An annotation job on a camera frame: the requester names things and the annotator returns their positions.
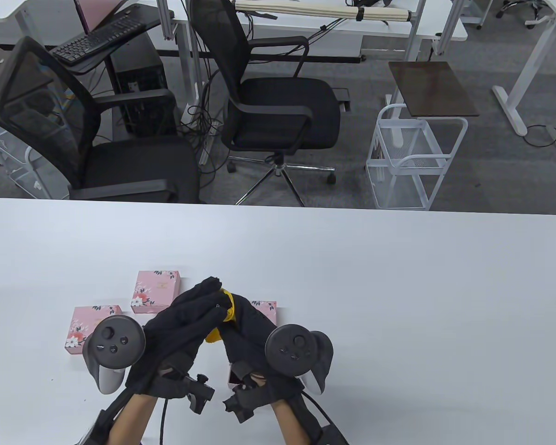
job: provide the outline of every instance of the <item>forearm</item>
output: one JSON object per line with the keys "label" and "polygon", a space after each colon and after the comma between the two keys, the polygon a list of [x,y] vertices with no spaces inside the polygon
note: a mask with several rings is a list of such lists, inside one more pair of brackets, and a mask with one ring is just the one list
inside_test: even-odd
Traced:
{"label": "forearm", "polygon": [[157,398],[134,394],[115,420],[107,445],[140,445]]}
{"label": "forearm", "polygon": [[288,403],[284,400],[279,400],[272,403],[272,409],[280,425],[280,431],[286,445],[309,445],[309,437]]}

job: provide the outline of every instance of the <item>chrome chair leg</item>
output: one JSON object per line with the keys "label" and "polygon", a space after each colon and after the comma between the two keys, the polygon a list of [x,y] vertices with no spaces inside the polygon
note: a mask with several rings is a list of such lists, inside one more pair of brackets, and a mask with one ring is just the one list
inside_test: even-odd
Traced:
{"label": "chrome chair leg", "polygon": [[335,172],[333,167],[314,167],[312,165],[301,165],[301,164],[287,164],[286,167],[293,170],[306,170],[308,172]]}
{"label": "chrome chair leg", "polygon": [[295,189],[295,185],[292,183],[291,181],[291,177],[288,176],[288,172],[286,171],[286,166],[284,166],[281,170],[282,173],[282,177],[284,178],[284,180],[286,181],[286,183],[288,184],[288,187],[291,189],[292,193],[295,195],[295,198],[297,199],[297,201],[299,202],[299,205],[301,207],[305,206],[305,203],[303,202],[303,200],[301,199],[301,195],[299,195],[299,192],[297,191],[297,189]]}
{"label": "chrome chair leg", "polygon": [[249,162],[252,164],[265,164],[263,159],[242,158],[240,156],[229,156],[229,161]]}
{"label": "chrome chair leg", "polygon": [[235,202],[235,205],[242,204],[251,195],[251,193],[253,193],[255,189],[257,189],[257,187],[259,187],[266,179],[268,179],[272,175],[272,173],[274,173],[274,167],[268,170],[265,176],[261,178],[261,180],[257,181],[255,185],[251,187],[251,189],[249,189],[249,191],[247,191],[247,193],[243,195],[239,201]]}

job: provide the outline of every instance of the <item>yellow object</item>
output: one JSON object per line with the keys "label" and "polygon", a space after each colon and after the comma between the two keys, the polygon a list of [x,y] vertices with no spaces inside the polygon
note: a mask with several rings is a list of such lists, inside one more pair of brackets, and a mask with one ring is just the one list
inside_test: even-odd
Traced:
{"label": "yellow object", "polygon": [[[229,296],[229,299],[231,301],[231,307],[229,307],[229,309],[227,309],[227,317],[225,317],[225,322],[231,322],[233,320],[236,320],[235,317],[235,300],[233,299],[233,295],[226,289],[222,289],[222,291],[227,294]],[[221,338],[221,333],[218,331],[217,328],[214,328],[214,330],[208,334],[208,337],[206,337],[206,343],[214,343],[217,342],[219,340],[222,340]]]}

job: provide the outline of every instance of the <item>white metal cart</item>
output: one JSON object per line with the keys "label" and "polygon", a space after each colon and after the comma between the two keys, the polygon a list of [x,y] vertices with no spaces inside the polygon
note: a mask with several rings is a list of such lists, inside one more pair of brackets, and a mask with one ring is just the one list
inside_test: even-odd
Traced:
{"label": "white metal cart", "polygon": [[0,165],[8,178],[36,199],[66,199],[68,181],[32,147],[0,127]]}
{"label": "white metal cart", "polygon": [[[366,160],[366,171],[379,209],[430,210],[445,174],[465,136],[468,123],[463,117],[384,118],[391,104],[379,112],[373,141]],[[443,153],[428,121],[457,121],[461,130],[449,154]],[[401,131],[403,145],[394,143],[394,131]],[[422,176],[438,176],[430,195]]]}

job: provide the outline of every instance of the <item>chair seat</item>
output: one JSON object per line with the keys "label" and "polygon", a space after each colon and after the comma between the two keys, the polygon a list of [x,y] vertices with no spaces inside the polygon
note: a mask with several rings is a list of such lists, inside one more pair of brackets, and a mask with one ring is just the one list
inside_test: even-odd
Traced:
{"label": "chair seat", "polygon": [[200,178],[192,146],[178,136],[157,136],[100,144],[90,151],[82,186],[101,187],[166,179],[178,201],[198,203]]}
{"label": "chair seat", "polygon": [[[254,78],[244,81],[240,100],[247,105],[304,105],[313,112],[301,149],[331,148],[340,132],[340,106],[328,83],[301,77]],[[305,117],[245,114],[230,102],[225,127],[238,127],[233,143],[244,151],[287,150],[297,139]]]}

